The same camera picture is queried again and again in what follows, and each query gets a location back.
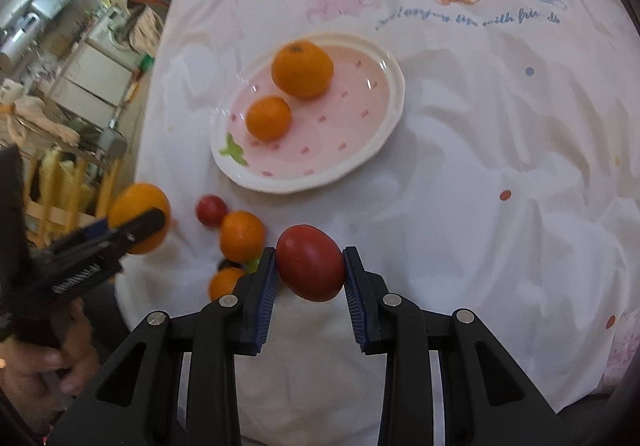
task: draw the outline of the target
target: plate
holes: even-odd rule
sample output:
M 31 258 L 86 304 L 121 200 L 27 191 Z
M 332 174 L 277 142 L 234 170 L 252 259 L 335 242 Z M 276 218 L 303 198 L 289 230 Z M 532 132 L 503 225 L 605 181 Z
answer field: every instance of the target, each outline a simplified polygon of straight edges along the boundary
M 306 39 L 334 61 L 327 92 L 308 101 L 282 92 L 271 79 L 274 51 L 242 72 L 240 85 L 211 116 L 216 164 L 249 190 L 287 194 L 337 181 L 376 155 L 402 116 L 404 76 L 389 52 L 353 34 Z M 291 128 L 280 140 L 262 143 L 249 134 L 244 116 L 254 101 L 272 94 L 289 103 Z

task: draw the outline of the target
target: orange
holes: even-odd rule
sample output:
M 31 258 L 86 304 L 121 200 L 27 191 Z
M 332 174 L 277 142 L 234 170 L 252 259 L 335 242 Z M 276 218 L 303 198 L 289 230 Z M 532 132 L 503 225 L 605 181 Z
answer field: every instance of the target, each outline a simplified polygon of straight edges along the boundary
M 109 209 L 107 224 L 113 229 L 129 222 L 151 208 L 158 208 L 164 213 L 164 226 L 160 231 L 142 240 L 129 249 L 130 254 L 143 254 L 153 251 L 162 244 L 171 223 L 171 206 L 169 199 L 158 186 L 140 182 L 132 184 L 124 190 Z
M 236 283 L 244 276 L 242 269 L 225 267 L 220 269 L 209 282 L 209 298 L 217 300 L 225 294 L 233 294 Z
M 220 226 L 220 250 L 232 262 L 248 262 L 262 253 L 265 232 L 255 215 L 246 211 L 229 213 Z
M 299 100 L 322 94 L 333 77 L 334 62 L 309 40 L 297 40 L 284 46 L 271 65 L 271 79 L 276 86 Z
M 267 96 L 256 101 L 246 113 L 246 129 L 263 142 L 280 139 L 291 126 L 291 109 L 278 96 Z

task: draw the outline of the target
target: red tomato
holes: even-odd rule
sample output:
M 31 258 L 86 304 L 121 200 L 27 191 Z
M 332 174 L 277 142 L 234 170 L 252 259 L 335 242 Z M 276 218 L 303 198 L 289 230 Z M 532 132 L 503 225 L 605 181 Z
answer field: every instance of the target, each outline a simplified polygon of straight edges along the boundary
M 196 216 L 203 226 L 216 228 L 228 213 L 225 201 L 215 195 L 204 195 L 196 206 Z
M 313 226 L 292 226 L 280 235 L 276 266 L 283 282 L 309 301 L 329 301 L 344 284 L 340 248 Z

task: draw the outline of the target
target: hand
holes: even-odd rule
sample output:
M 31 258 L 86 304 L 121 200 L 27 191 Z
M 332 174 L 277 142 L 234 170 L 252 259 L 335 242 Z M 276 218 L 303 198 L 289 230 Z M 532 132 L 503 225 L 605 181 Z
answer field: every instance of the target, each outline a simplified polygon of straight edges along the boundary
M 46 433 L 48 423 L 63 410 L 40 374 L 71 368 L 60 381 L 60 390 L 77 396 L 100 368 L 91 344 L 91 324 L 82 308 L 81 299 L 71 304 L 72 323 L 60 350 L 23 343 L 15 337 L 0 343 L 0 358 L 5 363 L 0 368 L 0 388 L 36 433 Z

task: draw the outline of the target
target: table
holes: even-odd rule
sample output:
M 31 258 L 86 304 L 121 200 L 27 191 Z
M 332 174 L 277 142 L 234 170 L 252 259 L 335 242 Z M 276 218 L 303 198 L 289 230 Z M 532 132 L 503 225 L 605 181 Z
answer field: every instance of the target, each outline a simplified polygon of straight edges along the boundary
M 324 30 L 396 56 L 398 128 L 329 187 L 243 190 L 213 162 L 212 110 L 251 60 Z M 600 381 L 610 317 L 640 306 L 639 60 L 619 0 L 174 0 L 137 178 L 167 193 L 178 228 L 124 262 L 126 320 L 206 304 L 221 255 L 193 210 L 215 193 L 258 215 L 269 245 L 312 224 L 421 307 L 477 312 L 560 410 Z M 383 359 L 359 354 L 343 294 L 311 304 L 282 292 L 263 353 L 236 368 L 248 437 L 375 444 Z

